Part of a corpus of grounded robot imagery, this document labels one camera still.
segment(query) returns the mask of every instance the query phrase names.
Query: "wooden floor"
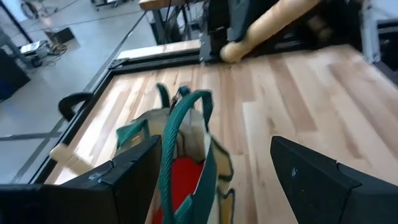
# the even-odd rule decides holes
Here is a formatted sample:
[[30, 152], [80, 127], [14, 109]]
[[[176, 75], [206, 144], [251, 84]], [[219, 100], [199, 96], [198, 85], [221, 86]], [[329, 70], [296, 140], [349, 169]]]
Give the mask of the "wooden floor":
[[[273, 135], [398, 185], [398, 91], [348, 46], [117, 77], [69, 150], [107, 161], [116, 128], [160, 106], [157, 82], [171, 95], [180, 85], [213, 90], [210, 128], [233, 158], [235, 223], [297, 222], [271, 161]], [[48, 182], [73, 177], [58, 167]]]

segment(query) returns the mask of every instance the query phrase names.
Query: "wooden cylinder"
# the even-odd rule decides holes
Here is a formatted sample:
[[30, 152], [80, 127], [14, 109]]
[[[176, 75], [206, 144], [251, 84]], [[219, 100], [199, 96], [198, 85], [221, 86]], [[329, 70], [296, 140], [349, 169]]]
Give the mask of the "wooden cylinder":
[[50, 151], [50, 157], [77, 175], [84, 174], [94, 168], [80, 156], [75, 155], [73, 151], [68, 150], [68, 146], [65, 144], [55, 146]]
[[244, 39], [230, 42], [221, 49], [225, 62], [238, 62], [255, 46], [298, 19], [319, 3], [319, 0], [280, 0], [250, 26]]

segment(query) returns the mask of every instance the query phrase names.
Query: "gray concrete floor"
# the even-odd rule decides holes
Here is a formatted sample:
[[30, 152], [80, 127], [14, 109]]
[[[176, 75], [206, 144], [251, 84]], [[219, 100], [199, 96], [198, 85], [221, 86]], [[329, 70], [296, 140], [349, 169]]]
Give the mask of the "gray concrete floor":
[[[144, 13], [138, 0], [120, 4], [117, 8], [105, 6], [98, 12], [89, 0], [47, 0], [45, 3], [62, 10], [41, 21], [22, 22], [33, 40], [46, 39], [43, 29], [66, 26], [71, 28], [77, 42], [70, 44], [55, 65], [38, 68], [30, 74], [32, 80], [27, 85], [0, 103], [0, 137], [63, 131], [67, 124], [61, 121], [57, 110], [63, 97], [90, 91], [118, 52], [156, 44], [145, 18], [129, 34]], [[26, 43], [22, 34], [1, 13], [0, 19], [0, 25], [16, 45]], [[0, 141], [0, 184], [28, 182], [31, 172], [39, 167], [56, 140]], [[41, 150], [32, 160], [38, 147]]]

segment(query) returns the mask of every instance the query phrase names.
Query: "red object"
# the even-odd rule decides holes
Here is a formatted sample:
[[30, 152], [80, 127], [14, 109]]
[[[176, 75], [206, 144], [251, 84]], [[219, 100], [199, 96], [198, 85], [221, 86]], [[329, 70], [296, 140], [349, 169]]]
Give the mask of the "red object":
[[[203, 163], [196, 164], [189, 157], [178, 158], [172, 164], [172, 203], [175, 212], [198, 185]], [[156, 212], [152, 224], [162, 224], [162, 208]]]

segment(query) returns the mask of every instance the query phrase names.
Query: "green bag strap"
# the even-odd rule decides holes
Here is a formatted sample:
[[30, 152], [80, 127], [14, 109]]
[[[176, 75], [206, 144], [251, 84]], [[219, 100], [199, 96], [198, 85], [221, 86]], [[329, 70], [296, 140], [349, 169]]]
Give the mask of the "green bag strap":
[[144, 130], [145, 139], [149, 138], [148, 120], [146, 119], [118, 128], [116, 130], [116, 135], [118, 137], [116, 150], [118, 150], [126, 141], [131, 140], [131, 137], [135, 136], [142, 129]]
[[169, 108], [170, 107], [170, 97], [169, 97], [169, 91], [167, 90], [167, 87], [165, 85], [163, 85], [162, 83], [157, 83], [156, 87], [160, 93], [160, 99], [162, 100], [162, 108]]
[[164, 129], [164, 141], [162, 145], [163, 153], [159, 175], [160, 196], [162, 199], [164, 223], [175, 223], [172, 206], [171, 173], [178, 129], [186, 113], [199, 98], [202, 98], [203, 100], [203, 118], [205, 120], [206, 130], [208, 131], [208, 122], [210, 120], [211, 112], [213, 111], [213, 100], [211, 98], [211, 92], [204, 90], [197, 90], [183, 97], [172, 111]]

